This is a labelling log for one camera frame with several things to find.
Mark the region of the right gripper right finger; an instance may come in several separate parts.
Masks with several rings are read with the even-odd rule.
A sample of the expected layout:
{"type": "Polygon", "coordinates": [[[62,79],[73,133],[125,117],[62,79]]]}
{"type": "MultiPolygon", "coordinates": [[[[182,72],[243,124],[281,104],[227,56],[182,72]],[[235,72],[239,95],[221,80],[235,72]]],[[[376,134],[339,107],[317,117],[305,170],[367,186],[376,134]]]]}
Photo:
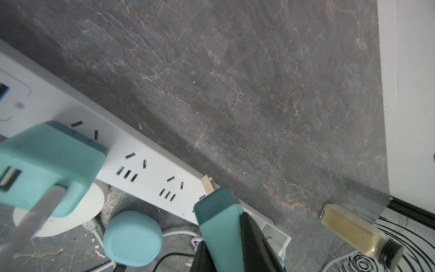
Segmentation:
{"type": "Polygon", "coordinates": [[[246,272],[285,272],[280,258],[259,226],[246,212],[240,215],[242,254],[246,272]]]}

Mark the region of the teal charger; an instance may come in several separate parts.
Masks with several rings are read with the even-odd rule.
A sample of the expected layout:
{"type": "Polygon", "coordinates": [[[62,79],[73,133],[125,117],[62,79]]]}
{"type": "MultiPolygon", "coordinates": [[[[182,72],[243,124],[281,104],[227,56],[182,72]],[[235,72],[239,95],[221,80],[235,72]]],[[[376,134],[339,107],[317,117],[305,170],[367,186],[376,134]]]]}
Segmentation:
{"type": "Polygon", "coordinates": [[[32,209],[55,185],[66,194],[52,216],[80,203],[106,161],[103,145],[56,121],[32,126],[1,142],[1,203],[32,209]]]}
{"type": "Polygon", "coordinates": [[[240,201],[232,190],[217,188],[207,175],[201,177],[201,182],[206,195],[194,205],[194,213],[216,271],[245,272],[240,226],[243,212],[254,219],[285,268],[284,256],[291,238],[277,224],[240,201]]]}

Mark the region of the blue earbud case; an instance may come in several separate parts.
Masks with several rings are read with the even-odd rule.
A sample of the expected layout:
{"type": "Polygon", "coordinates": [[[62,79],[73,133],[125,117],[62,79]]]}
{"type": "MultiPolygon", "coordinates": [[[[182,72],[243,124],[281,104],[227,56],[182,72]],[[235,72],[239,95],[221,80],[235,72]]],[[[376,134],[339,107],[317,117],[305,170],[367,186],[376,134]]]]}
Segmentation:
{"type": "Polygon", "coordinates": [[[118,264],[131,267],[150,264],[162,246],[163,233],[158,222],[133,210],[114,216],[103,236],[105,255],[118,264]]]}

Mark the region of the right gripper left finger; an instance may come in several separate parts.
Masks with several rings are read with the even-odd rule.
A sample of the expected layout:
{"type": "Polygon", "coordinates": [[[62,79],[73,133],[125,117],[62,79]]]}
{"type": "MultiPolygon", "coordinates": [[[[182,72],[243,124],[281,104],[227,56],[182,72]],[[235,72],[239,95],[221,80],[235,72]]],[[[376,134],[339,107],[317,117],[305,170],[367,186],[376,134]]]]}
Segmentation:
{"type": "Polygon", "coordinates": [[[215,265],[204,241],[199,243],[190,272],[216,272],[215,265]]]}

